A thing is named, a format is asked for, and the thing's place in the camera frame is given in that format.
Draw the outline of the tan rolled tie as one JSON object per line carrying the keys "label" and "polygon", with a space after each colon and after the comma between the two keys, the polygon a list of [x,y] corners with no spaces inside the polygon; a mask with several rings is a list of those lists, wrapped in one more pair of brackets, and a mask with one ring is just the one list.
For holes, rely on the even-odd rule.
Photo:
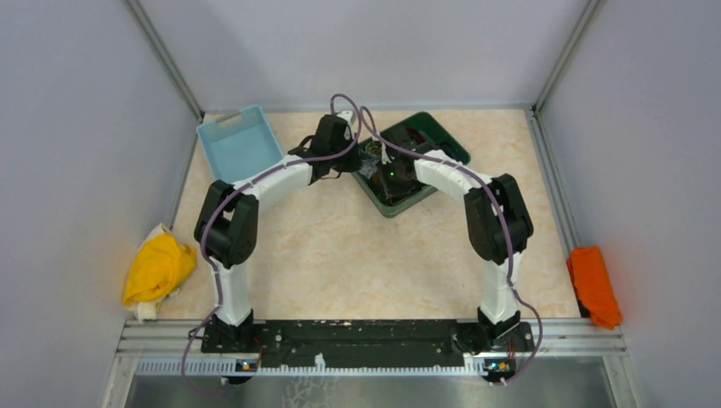
{"label": "tan rolled tie", "polygon": [[383,145],[374,140],[369,140],[368,143],[364,145],[363,150],[368,155],[374,157],[380,158],[383,155]]}

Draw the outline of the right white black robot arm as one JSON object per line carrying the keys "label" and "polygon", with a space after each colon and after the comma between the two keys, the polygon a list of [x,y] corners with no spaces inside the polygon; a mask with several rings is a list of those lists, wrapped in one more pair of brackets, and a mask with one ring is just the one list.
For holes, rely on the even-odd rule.
{"label": "right white black robot arm", "polygon": [[489,350],[502,349],[520,325],[516,269],[534,233],[516,179],[484,175],[448,156],[436,144],[419,141],[405,129],[376,135],[382,146],[384,177],[401,180],[404,170],[417,182],[463,204],[470,244],[483,262],[485,293],[478,308],[479,339]]}

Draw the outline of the grey rolled tie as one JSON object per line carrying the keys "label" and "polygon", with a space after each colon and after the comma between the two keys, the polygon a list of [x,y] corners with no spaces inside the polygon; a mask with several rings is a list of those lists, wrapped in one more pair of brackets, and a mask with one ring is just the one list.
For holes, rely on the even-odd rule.
{"label": "grey rolled tie", "polygon": [[378,172],[378,164],[380,160],[377,158],[366,158],[361,161],[360,168],[358,170],[359,175],[365,179],[372,179]]}

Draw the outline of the orange cloth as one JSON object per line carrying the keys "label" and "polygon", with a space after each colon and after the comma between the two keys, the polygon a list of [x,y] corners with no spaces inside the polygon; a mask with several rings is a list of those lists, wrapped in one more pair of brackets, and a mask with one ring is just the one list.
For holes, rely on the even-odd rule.
{"label": "orange cloth", "polygon": [[577,247],[570,252],[567,268],[574,293],[591,321],[611,330],[622,322],[616,297],[597,246]]}

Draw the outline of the light blue plastic basket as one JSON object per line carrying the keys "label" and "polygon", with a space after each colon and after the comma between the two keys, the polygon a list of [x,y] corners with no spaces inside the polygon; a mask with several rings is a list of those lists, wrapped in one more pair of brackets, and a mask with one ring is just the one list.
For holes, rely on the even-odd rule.
{"label": "light blue plastic basket", "polygon": [[250,178],[285,156],[258,105],[204,122],[196,135],[213,178],[226,183]]}

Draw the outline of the white cloth under yellow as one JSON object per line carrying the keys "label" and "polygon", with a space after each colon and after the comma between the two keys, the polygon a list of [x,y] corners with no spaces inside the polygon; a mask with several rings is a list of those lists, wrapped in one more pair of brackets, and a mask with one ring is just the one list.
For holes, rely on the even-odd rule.
{"label": "white cloth under yellow", "polygon": [[[145,240],[140,246],[142,247],[151,239],[164,233],[170,233],[170,229],[164,224],[158,224],[150,231],[150,233],[146,236]],[[134,318],[138,321],[144,322],[149,320],[157,320],[157,313],[160,308],[161,302],[161,300],[153,300],[150,302],[132,301],[131,305],[128,307],[128,310],[133,313]]]}

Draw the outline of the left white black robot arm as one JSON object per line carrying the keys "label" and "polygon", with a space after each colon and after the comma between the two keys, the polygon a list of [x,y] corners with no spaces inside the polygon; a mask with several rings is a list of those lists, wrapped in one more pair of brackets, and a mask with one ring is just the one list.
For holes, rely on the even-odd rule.
{"label": "left white black robot arm", "polygon": [[324,115],[315,133],[303,139],[274,166],[246,180],[213,182],[196,223],[195,238],[213,273],[216,304],[208,323],[236,352],[253,345],[253,308],[247,289],[247,260],[258,241],[262,211],[326,178],[353,173],[361,159],[359,131],[351,110]]}

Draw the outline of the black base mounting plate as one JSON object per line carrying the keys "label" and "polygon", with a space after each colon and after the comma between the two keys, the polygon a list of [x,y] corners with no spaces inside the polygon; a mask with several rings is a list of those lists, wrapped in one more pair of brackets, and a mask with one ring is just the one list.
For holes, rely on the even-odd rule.
{"label": "black base mounting plate", "polygon": [[201,350],[259,354],[263,368],[401,369],[459,367],[466,355],[534,347],[527,323],[492,338],[476,320],[256,320],[232,329],[214,318]]}

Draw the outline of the green compartment organizer box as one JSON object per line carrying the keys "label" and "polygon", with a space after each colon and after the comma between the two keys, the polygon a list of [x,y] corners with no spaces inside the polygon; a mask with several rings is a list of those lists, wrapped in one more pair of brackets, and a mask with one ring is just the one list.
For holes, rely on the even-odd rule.
{"label": "green compartment organizer box", "polygon": [[[434,145],[434,147],[443,150],[451,159],[463,164],[471,162],[471,155],[469,152],[441,125],[440,122],[436,120],[434,116],[427,111],[414,113],[394,125],[385,128],[380,132],[380,134],[395,126],[415,128],[426,136],[427,142]],[[363,150],[364,145],[367,144],[369,140],[373,139],[367,138],[360,142],[360,150],[363,159],[377,158],[380,160],[378,157],[368,155]],[[407,195],[405,197],[386,197],[383,192],[383,186],[381,185],[379,171],[370,180],[363,178],[358,172],[353,174],[353,178],[359,184],[366,196],[371,200],[372,204],[385,218],[393,218],[400,213],[403,213],[408,208],[418,204],[420,201],[423,201],[437,191],[436,188],[430,185],[420,183],[419,189],[411,195]]]}

